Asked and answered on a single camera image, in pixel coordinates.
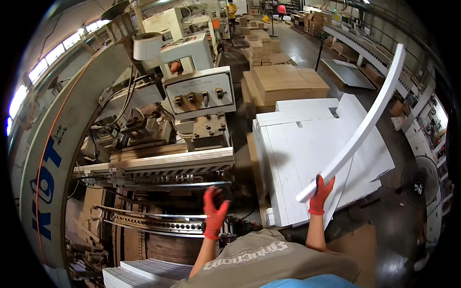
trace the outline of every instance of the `roll of white tape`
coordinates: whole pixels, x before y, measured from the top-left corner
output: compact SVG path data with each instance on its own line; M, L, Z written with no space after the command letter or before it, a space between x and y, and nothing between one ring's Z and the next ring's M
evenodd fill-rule
M133 41L133 58L136 60L150 60L160 56L162 34L144 33L135 37Z

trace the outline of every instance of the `red glove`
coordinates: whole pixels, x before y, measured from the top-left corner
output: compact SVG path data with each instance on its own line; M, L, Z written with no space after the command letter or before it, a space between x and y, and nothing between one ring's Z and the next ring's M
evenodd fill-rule
M227 214L227 208L229 207L229 200L224 201L219 210L216 210L213 204L213 196L221 193L221 189L217 189L215 186L211 186L205 191L203 195L203 212L207 215L205 219L205 232L203 235L205 238L211 240L219 239L219 230L223 226L224 218Z
M311 197L310 207L308 212L313 215L323 215L325 211L323 210L323 204L325 203L326 198L333 190L333 184L335 183L335 177L333 177L328 186L325 186L323 183L323 178L320 174L317 175L317 189L315 190L314 196Z

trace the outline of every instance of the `white panel stack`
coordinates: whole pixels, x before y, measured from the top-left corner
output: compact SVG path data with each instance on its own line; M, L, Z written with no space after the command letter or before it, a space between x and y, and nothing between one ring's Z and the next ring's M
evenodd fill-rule
M309 201L298 203L295 196L344 147L365 116L365 109L351 94L344 94L340 101L278 101L276 112L256 115L253 134L263 189L271 197L275 225L296 226L309 221ZM381 186L379 176L394 167L374 127L336 175L333 191L325 202L324 228L336 209L376 191Z
M107 288L165 287L189 277L192 265L155 259L121 261L120 267L102 270Z

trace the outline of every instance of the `worker's arm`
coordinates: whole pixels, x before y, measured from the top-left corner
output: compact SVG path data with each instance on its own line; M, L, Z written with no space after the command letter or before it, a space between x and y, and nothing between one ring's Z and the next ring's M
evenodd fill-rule
M224 201L219 207L219 210L216 210L213 204L213 196L219 193L221 193L221 189L211 186L203 195L203 211L207 215L205 219L205 232L203 232L205 239L203 239L199 256L195 261L194 267L192 267L189 277L195 275L206 263L215 258L214 251L216 249L216 240L219 239L219 230L223 226L227 208L229 207L229 201Z
M195 275L206 263L213 261L214 251L216 249L216 240L205 238L203 239L202 247L200 248L199 256L195 261L194 267L189 274L189 278Z
M317 175L317 189L310 200L308 212L311 214L309 228L307 230L306 247L323 252L326 250L325 234L323 231L323 205L326 198L333 190L335 178L330 180L327 186L323 183L323 178Z

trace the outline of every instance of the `fan guard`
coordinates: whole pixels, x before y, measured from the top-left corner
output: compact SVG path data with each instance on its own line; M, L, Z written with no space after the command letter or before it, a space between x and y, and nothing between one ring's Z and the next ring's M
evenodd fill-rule
M437 194L440 178L437 166L427 156L416 156L402 173L402 193L407 202L415 207L427 207Z

